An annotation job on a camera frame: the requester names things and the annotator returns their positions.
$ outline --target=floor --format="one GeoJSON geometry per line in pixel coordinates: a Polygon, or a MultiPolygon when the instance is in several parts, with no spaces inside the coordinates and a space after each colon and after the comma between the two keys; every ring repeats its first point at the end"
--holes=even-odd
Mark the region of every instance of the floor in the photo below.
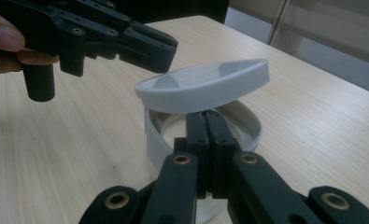
{"type": "MultiPolygon", "coordinates": [[[[267,22],[232,8],[228,9],[225,24],[262,42],[266,42],[272,27],[267,22]]],[[[300,48],[292,56],[369,91],[369,63],[366,61],[328,48],[310,39],[304,39],[300,48]]]]}

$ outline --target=finger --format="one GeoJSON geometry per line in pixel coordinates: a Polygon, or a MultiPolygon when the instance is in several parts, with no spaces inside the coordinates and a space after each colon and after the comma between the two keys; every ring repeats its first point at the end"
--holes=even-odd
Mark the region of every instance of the finger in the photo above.
{"type": "Polygon", "coordinates": [[[59,61],[59,56],[50,56],[38,51],[21,50],[16,55],[18,60],[25,64],[47,65],[59,61]]]}
{"type": "Polygon", "coordinates": [[[9,21],[0,17],[0,49],[19,51],[24,48],[24,36],[9,21]]]}
{"type": "Polygon", "coordinates": [[[21,71],[21,64],[15,54],[0,50],[0,73],[19,71],[21,71]]]}

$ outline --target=light wood tabletop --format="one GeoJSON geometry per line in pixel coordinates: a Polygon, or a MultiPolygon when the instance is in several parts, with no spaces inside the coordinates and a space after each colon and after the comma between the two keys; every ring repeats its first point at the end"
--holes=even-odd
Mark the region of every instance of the light wood tabletop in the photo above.
{"type": "MultiPolygon", "coordinates": [[[[263,124],[256,152],[304,195],[332,186],[369,207],[369,91],[205,17],[150,26],[178,40],[171,70],[266,59],[270,82],[240,98],[263,124]]],[[[101,58],[84,71],[56,64],[47,103],[27,97],[21,74],[0,75],[0,223],[78,223],[104,189],[158,176],[134,90],[155,74],[101,58]]],[[[230,223],[228,213],[211,223],[230,223]]]]}

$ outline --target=robotic hand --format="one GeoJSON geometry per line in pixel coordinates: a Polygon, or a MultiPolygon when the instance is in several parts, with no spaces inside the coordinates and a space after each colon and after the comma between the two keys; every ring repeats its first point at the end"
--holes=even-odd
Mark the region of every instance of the robotic hand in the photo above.
{"type": "MultiPolygon", "coordinates": [[[[120,59],[155,73],[167,72],[174,37],[115,10],[108,0],[0,0],[0,15],[26,38],[26,48],[59,55],[61,70],[81,77],[85,56],[120,59]]],[[[22,65],[29,97],[55,95],[52,65],[22,65]]]]}

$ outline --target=white plastic lid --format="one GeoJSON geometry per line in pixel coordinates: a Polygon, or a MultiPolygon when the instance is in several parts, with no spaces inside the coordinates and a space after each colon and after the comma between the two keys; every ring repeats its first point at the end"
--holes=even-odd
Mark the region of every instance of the white plastic lid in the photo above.
{"type": "Polygon", "coordinates": [[[135,85],[145,107],[172,114],[226,105],[269,81],[266,60],[196,65],[153,77],[135,85]]]}

